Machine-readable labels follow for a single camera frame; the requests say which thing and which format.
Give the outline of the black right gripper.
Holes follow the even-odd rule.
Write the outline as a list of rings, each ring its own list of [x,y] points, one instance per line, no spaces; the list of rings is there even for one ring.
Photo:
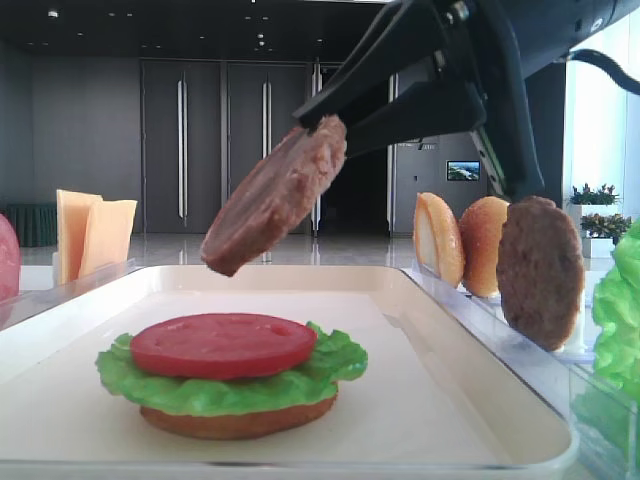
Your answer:
[[[538,194],[544,180],[526,78],[555,61],[588,59],[624,89],[636,88],[609,57],[578,45],[638,7],[636,1],[392,1],[293,116],[314,128],[377,83],[429,59],[439,70],[435,79],[412,84],[348,126],[346,154],[469,132],[495,191],[508,198]]]

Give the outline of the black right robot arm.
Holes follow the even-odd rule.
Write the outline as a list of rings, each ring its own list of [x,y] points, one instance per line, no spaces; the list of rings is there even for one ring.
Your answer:
[[[594,65],[624,90],[638,82],[581,42],[638,8],[635,1],[393,1],[378,13],[321,92],[295,112],[315,128],[409,67],[435,73],[368,117],[347,122],[347,152],[467,132],[494,191],[510,200],[544,186],[526,79],[554,62]]]

